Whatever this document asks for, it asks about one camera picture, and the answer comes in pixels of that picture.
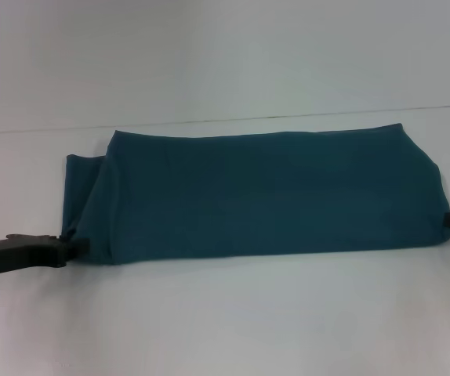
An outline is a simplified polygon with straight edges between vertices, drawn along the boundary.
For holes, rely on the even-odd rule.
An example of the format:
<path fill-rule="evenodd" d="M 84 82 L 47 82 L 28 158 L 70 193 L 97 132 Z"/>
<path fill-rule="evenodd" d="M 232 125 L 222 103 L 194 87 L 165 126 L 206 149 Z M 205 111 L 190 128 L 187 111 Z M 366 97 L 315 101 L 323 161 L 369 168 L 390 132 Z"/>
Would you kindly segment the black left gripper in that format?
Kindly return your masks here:
<path fill-rule="evenodd" d="M 31 267 L 60 268 L 89 255 L 89 239 L 61 241 L 54 236 L 13 234 L 0 240 L 0 273 Z"/>

